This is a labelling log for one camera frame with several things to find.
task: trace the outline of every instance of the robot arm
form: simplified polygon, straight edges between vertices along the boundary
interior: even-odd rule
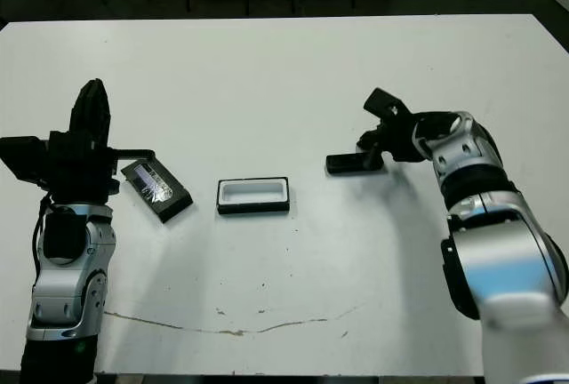
[[[16,178],[48,191],[32,240],[32,287],[21,383],[93,381],[97,338],[107,294],[107,268],[116,237],[112,210],[118,193],[112,176],[126,158],[150,150],[107,147],[110,114],[101,80],[81,90],[69,131],[0,139],[0,159]]]
[[[379,89],[364,108],[381,119],[358,142],[370,157],[433,163],[448,210],[445,278],[454,306],[481,322],[486,382],[569,380],[565,257],[508,180],[490,133],[465,112],[412,114]]]

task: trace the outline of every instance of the black object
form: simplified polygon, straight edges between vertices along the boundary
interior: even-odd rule
[[[503,169],[488,164],[473,164],[459,169],[446,177],[441,185],[446,209],[451,209],[466,197],[488,191],[517,190]]]
[[[75,260],[85,248],[87,217],[54,212],[45,218],[44,253],[46,258]]]
[[[156,159],[143,159],[121,172],[162,222],[190,206],[189,192]]]
[[[286,193],[284,193],[283,200],[279,201],[243,201],[243,202],[235,202],[231,204],[225,204],[220,202],[220,199],[223,197],[221,193],[222,184],[223,183],[230,183],[230,182],[237,182],[237,183],[244,183],[243,186],[246,185],[247,181],[266,181],[269,184],[270,180],[284,180],[284,186],[286,189]],[[253,189],[253,192],[262,193],[262,190]],[[291,208],[290,205],[290,195],[289,195],[289,188],[288,188],[288,179],[286,177],[278,177],[278,178],[243,178],[237,180],[220,180],[217,185],[217,211],[219,214],[230,214],[230,213],[246,213],[246,212],[286,212],[289,211]]]
[[[368,153],[348,153],[326,157],[326,170],[331,174],[378,171],[382,167],[381,152],[373,156]]]
[[[73,260],[85,246],[87,217],[75,215],[64,204],[105,204],[118,192],[117,161],[151,158],[151,150],[115,150],[107,146],[110,113],[107,93],[100,79],[89,81],[79,93],[67,132],[36,137],[0,138],[0,159],[18,180],[47,191],[32,238],[32,255],[39,272],[37,238],[43,231],[47,258]],[[89,220],[110,220],[92,215]],[[71,340],[27,340],[21,360],[20,382],[89,382],[97,353],[97,336]]]
[[[97,356],[97,335],[61,341],[27,340],[20,384],[89,382]]]

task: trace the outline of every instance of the silver robot arm segment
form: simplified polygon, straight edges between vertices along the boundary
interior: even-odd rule
[[[486,382],[569,380],[565,257],[508,180],[490,133],[466,112],[412,114],[381,90],[365,109],[381,124],[361,148],[433,163],[448,209],[445,278],[455,307],[481,322]]]

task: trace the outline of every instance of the brown streak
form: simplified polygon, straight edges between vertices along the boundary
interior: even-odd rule
[[[121,319],[133,320],[134,322],[141,322],[143,324],[155,324],[157,326],[164,326],[166,328],[171,328],[171,329],[184,329],[181,326],[175,326],[173,324],[163,324],[161,322],[154,322],[153,320],[145,320],[145,319],[140,319],[138,317],[119,315],[118,313],[113,313],[111,311],[105,311],[104,314],[114,317],[120,317]]]

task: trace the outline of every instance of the white table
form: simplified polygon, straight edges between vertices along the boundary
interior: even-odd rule
[[[162,225],[117,177],[98,371],[481,373],[479,325],[441,269],[431,165],[325,173],[377,123],[362,110],[375,86],[412,111],[470,111],[569,253],[569,55],[532,16],[9,24],[0,135],[66,130],[94,77],[110,145],[153,148],[195,200]],[[289,177],[290,213],[218,215],[219,179],[270,176]],[[20,364],[42,195],[0,166],[2,369]]]

